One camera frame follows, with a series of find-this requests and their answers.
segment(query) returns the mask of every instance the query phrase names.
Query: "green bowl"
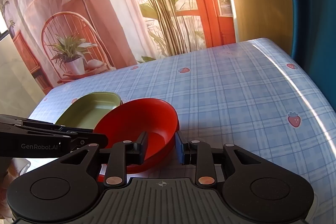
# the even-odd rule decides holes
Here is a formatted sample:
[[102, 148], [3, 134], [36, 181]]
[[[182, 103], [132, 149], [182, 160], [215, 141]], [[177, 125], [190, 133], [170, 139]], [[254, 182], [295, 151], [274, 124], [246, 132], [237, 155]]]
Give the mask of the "green bowl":
[[94, 129], [101, 118], [122, 103], [119, 95], [114, 92], [89, 93], [68, 107], [56, 124]]

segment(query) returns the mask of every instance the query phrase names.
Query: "table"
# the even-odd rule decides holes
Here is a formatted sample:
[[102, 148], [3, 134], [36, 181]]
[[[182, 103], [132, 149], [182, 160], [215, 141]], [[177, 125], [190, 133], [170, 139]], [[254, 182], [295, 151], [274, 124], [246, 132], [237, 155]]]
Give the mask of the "table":
[[[75, 80], [51, 90], [30, 118], [55, 122], [74, 99], [98, 91], [116, 92], [123, 102], [165, 100], [188, 140], [217, 148], [234, 143], [301, 175], [318, 196], [314, 223], [335, 223], [335, 111], [272, 41], [208, 48]], [[216, 171], [221, 179], [219, 166]], [[173, 151], [160, 168], [140, 176], [193, 178], [194, 167], [179, 165]]]

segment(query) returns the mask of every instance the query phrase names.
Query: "screw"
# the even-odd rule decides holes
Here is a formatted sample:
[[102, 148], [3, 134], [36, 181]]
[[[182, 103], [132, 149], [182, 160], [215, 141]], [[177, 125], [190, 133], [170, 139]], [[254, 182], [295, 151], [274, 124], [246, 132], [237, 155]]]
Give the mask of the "screw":
[[117, 184], [120, 184], [122, 182], [123, 182], [123, 180], [120, 177], [109, 177], [109, 178], [106, 179], [106, 183], [110, 184], [110, 185], [117, 185]]
[[215, 182], [215, 179], [214, 179], [213, 177], [200, 177], [200, 178], [198, 179], [198, 182], [199, 182], [200, 184], [210, 185], [210, 184], [212, 184], [212, 183]]

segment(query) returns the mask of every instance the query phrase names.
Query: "strawberry print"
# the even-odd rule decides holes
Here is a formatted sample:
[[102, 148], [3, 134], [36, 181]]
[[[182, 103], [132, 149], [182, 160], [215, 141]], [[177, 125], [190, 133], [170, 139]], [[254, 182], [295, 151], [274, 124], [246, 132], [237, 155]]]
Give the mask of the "strawberry print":
[[290, 69], [296, 69], [294, 64], [287, 64], [286, 66], [289, 67]]
[[299, 127], [301, 123], [301, 118], [295, 112], [289, 112], [288, 121], [294, 127]]
[[186, 73], [186, 72], [189, 72], [190, 69], [189, 68], [182, 68], [180, 69], [180, 73]]

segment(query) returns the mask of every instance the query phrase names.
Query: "ribbed black surface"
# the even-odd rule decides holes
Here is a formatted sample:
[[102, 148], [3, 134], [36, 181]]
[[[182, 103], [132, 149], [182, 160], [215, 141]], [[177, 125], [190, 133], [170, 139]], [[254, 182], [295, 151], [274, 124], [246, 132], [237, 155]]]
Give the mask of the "ribbed black surface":
[[[28, 224], [18, 220], [17, 224]], [[251, 224], [231, 213], [214, 190], [190, 179], [134, 178], [108, 190], [88, 214], [68, 224]]]

